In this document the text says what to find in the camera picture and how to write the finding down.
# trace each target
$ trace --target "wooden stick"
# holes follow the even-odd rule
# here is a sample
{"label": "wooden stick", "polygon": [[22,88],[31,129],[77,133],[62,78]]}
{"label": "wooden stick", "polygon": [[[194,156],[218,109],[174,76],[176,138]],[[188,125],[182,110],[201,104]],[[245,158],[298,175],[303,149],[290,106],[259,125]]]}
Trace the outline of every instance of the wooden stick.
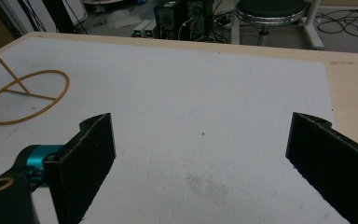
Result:
{"label": "wooden stick", "polygon": [[49,96],[44,96],[44,95],[38,95],[38,94],[33,94],[33,93],[25,93],[23,91],[13,91],[13,90],[4,90],[4,91],[8,91],[8,92],[12,92],[12,93],[17,93],[17,94],[21,94],[21,95],[27,95],[27,96],[33,96],[36,98],[41,98],[41,99],[45,99],[45,100],[56,100],[57,98],[54,97],[49,97]]}
{"label": "wooden stick", "polygon": [[17,84],[19,84],[22,89],[25,91],[26,94],[31,94],[27,88],[25,88],[25,86],[21,83],[21,81],[16,77],[16,75],[14,75],[14,73],[10,70],[10,68],[8,68],[8,66],[4,63],[4,61],[2,61],[2,59],[0,58],[0,64],[2,64],[2,66],[5,67],[5,69],[10,73],[10,75],[14,78],[14,80],[16,80]]}

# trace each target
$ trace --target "floor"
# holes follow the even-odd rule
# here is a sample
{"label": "floor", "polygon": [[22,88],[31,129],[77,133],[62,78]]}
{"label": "floor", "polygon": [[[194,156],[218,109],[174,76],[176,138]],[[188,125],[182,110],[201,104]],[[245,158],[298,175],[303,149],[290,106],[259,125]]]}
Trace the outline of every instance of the floor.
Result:
{"label": "floor", "polygon": [[[223,0],[219,5],[217,11],[228,12],[234,8],[232,0]],[[90,35],[113,35],[113,36],[131,36],[133,28],[139,24],[139,21],[153,20],[154,19],[154,6],[157,0],[146,0],[145,4],[138,4],[135,0],[126,0],[112,4],[101,5],[105,12],[95,12],[95,7],[86,5],[89,17],[83,22],[83,28],[78,27],[80,30],[86,30]],[[349,21],[351,24],[343,23],[344,20],[355,18],[358,20],[358,14],[350,12],[349,10],[358,9],[358,7],[319,7],[318,15],[315,19],[314,25],[320,25],[318,34],[324,43],[325,50],[328,51],[342,51],[342,52],[355,52],[358,53],[358,29],[351,24],[358,21]],[[115,28],[108,19],[114,11],[128,10],[131,14],[130,19],[136,19],[136,23],[121,28]],[[337,22],[329,22],[328,16],[333,19],[341,19],[341,24],[348,25],[346,28],[351,33],[341,31],[342,28]],[[226,30],[217,30],[219,34],[223,34],[229,40],[229,24]],[[243,24],[241,26],[241,44],[242,45],[257,45],[259,28]],[[269,29],[268,47],[275,48],[290,48],[290,49],[310,49],[310,43],[303,32],[303,28],[298,25],[288,25],[283,27],[275,27]]]}

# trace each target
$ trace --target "black stool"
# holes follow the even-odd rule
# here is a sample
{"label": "black stool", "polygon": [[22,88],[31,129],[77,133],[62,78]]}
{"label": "black stool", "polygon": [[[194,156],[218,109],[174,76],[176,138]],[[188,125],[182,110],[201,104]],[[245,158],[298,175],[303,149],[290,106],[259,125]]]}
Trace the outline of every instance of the black stool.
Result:
{"label": "black stool", "polygon": [[236,14],[240,20],[262,27],[258,45],[266,46],[268,27],[299,21],[305,13],[305,8],[302,0],[240,0]]}

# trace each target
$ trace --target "electronic equipment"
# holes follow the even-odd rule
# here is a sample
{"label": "electronic equipment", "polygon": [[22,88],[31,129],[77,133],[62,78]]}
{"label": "electronic equipment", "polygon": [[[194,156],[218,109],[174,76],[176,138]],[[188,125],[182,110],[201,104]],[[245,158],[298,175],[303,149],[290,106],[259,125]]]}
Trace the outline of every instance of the electronic equipment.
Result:
{"label": "electronic equipment", "polygon": [[159,28],[157,26],[156,20],[152,20],[150,24],[146,26],[145,37],[159,39]]}
{"label": "electronic equipment", "polygon": [[156,22],[160,29],[160,38],[188,39],[188,25],[184,26],[187,18],[185,0],[159,3],[154,8],[154,11]]}
{"label": "electronic equipment", "polygon": [[145,20],[139,23],[139,25],[133,28],[133,36],[145,38],[146,37],[145,28],[148,24],[150,24],[150,22],[151,22],[150,20]]}
{"label": "electronic equipment", "polygon": [[187,18],[189,22],[190,40],[208,36],[212,29],[213,0],[188,0]]}

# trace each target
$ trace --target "metal stand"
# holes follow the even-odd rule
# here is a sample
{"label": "metal stand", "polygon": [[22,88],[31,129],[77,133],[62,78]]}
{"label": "metal stand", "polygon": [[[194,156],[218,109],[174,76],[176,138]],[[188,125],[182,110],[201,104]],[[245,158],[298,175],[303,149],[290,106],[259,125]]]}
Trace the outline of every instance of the metal stand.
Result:
{"label": "metal stand", "polygon": [[267,45],[267,39],[269,38],[269,32],[267,31],[268,27],[263,26],[259,33],[258,37],[258,46],[266,46]]}

